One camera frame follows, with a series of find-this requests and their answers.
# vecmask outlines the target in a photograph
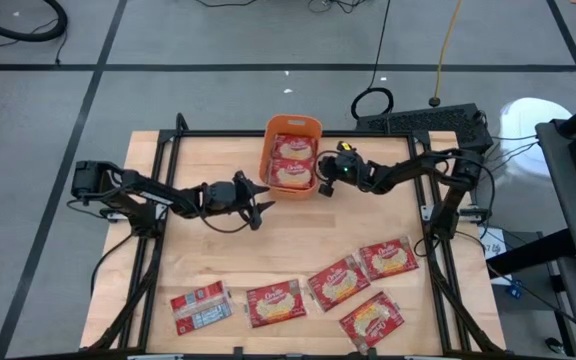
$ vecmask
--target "orange plastic bin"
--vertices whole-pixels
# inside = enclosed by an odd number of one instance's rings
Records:
[[[266,125],[264,135],[264,149],[261,152],[261,162],[259,164],[259,177],[266,183],[268,178],[268,165],[271,160],[271,152],[275,142],[275,136],[278,134],[289,134],[307,136],[315,139],[315,153],[319,148],[319,139],[321,139],[321,123],[310,116],[304,115],[275,115]],[[284,199],[303,200],[310,198],[317,189],[317,177],[313,174],[312,186],[308,189],[287,189],[271,186],[270,192],[275,197]]]

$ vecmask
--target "wooden table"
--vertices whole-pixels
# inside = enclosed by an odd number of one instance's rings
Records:
[[[157,135],[158,132],[134,132],[124,167],[150,174]],[[322,139],[320,150],[334,149],[338,140]],[[405,139],[344,140],[357,147],[364,159],[389,165],[409,159]],[[457,143],[454,133],[431,133],[431,141],[435,150],[455,147]],[[202,182],[229,180],[239,169],[259,182],[262,142],[262,138],[253,137],[183,138],[174,186],[192,187]],[[167,151],[163,164],[168,162],[170,150]],[[166,175],[165,169],[162,172],[161,182]],[[426,197],[431,201],[428,183],[425,185]],[[269,197],[263,194],[258,201]],[[464,199],[464,204],[469,201],[469,198]],[[356,349],[338,320],[383,290],[398,303],[406,323],[377,344],[378,354],[441,354],[431,280],[424,258],[417,259],[419,269],[375,281],[325,314],[306,296],[307,317],[251,329],[243,310],[246,290],[294,278],[298,278],[303,287],[315,272],[361,246],[401,235],[410,236],[413,242],[421,239],[417,207],[413,181],[400,184],[382,196],[363,194],[356,188],[338,183],[332,198],[317,195],[307,201],[280,200],[263,214],[263,225],[255,232],[246,229],[224,235],[210,230],[199,219],[169,216],[147,351],[228,354],[232,353],[233,347],[243,346],[244,353],[249,354],[347,354]],[[235,228],[241,224],[238,215],[209,220],[221,228]],[[462,222],[458,230],[478,238],[475,225]],[[110,225],[104,251],[129,232],[126,222]],[[101,267],[82,346],[94,342],[124,305],[136,244],[136,240],[129,242]],[[480,246],[472,239],[457,235],[452,241],[452,249],[464,305],[490,338],[505,347]],[[437,257],[442,258],[440,247]],[[235,306],[233,316],[178,336],[170,300],[218,280],[223,280],[231,291]],[[445,304],[451,345],[458,349],[454,313],[446,301]],[[136,329],[141,316],[141,309],[138,309],[130,345],[137,343]]]

